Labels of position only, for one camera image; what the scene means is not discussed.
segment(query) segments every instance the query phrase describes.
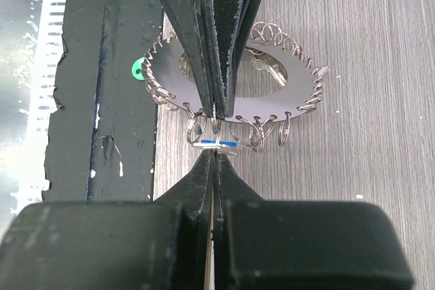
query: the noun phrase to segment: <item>metal washer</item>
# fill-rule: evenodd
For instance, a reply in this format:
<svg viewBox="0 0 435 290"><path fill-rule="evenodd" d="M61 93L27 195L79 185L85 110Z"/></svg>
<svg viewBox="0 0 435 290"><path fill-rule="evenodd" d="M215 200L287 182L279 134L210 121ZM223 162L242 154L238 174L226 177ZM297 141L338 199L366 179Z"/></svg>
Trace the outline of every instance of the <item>metal washer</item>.
<svg viewBox="0 0 435 290"><path fill-rule="evenodd" d="M276 115L274 122L287 120L286 112L292 117L304 114L298 107L306 105L311 98L318 78L312 75L314 68L307 68L307 63L300 61L299 57L292 56L291 51L286 51L282 46L265 46L261 43L249 40L247 47L265 52L277 59L287 71L287 82L279 91L267 96L256 98L236 97L234 104L234 115L226 118L227 122L240 122L236 116L240 115L246 120L255 123L254 117L267 119ZM153 54L152 73L167 91L175 95L169 102L184 108L183 103L189 103L193 111L198 111L202 105L194 83L189 81L179 69L179 59L184 49L176 38L169 42L162 42L162 47Z"/></svg>

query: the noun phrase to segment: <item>green button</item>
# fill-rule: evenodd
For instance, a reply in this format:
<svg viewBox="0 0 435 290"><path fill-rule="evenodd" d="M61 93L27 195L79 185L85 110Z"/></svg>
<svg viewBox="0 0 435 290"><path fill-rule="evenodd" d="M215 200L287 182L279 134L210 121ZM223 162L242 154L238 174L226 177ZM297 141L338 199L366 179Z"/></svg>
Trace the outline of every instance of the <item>green button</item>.
<svg viewBox="0 0 435 290"><path fill-rule="evenodd" d="M133 74L133 77L135 79L138 79L139 81L144 81L145 78L143 78L142 75L142 63L145 60L145 57L139 58L135 61L133 66L131 67L131 73Z"/></svg>

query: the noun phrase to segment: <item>flat metal disc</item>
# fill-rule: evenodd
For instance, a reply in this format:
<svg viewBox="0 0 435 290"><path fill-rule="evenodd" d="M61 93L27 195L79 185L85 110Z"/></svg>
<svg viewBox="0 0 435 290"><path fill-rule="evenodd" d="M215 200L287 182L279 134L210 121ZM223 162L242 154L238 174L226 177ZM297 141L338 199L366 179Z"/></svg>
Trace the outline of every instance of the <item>flat metal disc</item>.
<svg viewBox="0 0 435 290"><path fill-rule="evenodd" d="M254 117L262 120L276 115L274 122L287 120L286 112L292 117L304 114L298 107L306 105L315 92L315 80L318 78L311 73L314 68L307 68L307 63L300 61L299 57L292 56L291 51L285 51L281 46L264 46L261 43L249 40L247 47L265 52L277 59L287 71L287 82L282 89L267 96L256 98L236 97L234 115L226 118L227 122L240 122L236 116L240 115L246 120L255 122ZM188 80L179 69L179 59L184 49L178 39L162 42L162 47L153 54L151 70L158 82L171 94L175 95L170 102L184 108L183 103L189 103L193 111L201 108L198 91L195 84Z"/></svg>

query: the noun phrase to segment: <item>silver disc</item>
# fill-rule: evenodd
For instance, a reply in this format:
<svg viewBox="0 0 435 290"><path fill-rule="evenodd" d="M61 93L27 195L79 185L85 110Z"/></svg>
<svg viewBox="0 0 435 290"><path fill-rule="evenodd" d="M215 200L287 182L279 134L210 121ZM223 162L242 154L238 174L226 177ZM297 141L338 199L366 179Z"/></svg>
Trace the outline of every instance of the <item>silver disc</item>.
<svg viewBox="0 0 435 290"><path fill-rule="evenodd" d="M292 117L304 114L301 107L307 105L312 99L319 76L313 74L315 68L307 68L307 62L300 61L298 56L293 56L292 51L286 51L282 46L270 46L247 42L247 47L259 50L277 59L287 71L287 82L282 89L275 93L256 98L235 98L234 115L226 118L227 122L240 122L237 116L255 123L254 117L262 120L276 115L274 122L287 120L286 112ZM201 101L195 84L186 78L179 69L179 59L184 54L180 41L173 38L169 42L162 42L162 47L154 53L152 59L153 76L158 83L175 96L169 99L174 105L184 108L184 103L189 103L193 111L201 107Z"/></svg>

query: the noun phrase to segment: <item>gray wood surface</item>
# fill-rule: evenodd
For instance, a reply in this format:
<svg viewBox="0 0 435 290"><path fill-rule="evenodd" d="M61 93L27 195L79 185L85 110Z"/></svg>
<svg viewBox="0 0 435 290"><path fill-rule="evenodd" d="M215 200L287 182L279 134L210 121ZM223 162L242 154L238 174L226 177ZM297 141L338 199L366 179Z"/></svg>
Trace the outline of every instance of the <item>gray wood surface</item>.
<svg viewBox="0 0 435 290"><path fill-rule="evenodd" d="M267 199L379 205L415 288L435 289L434 1L264 0L258 20L279 24L330 72L323 102L293 120L288 146L278 148L273 134L261 154L233 157L236 171ZM186 124L184 112L159 112L155 196L199 154ZM224 134L230 139L227 126Z"/></svg>

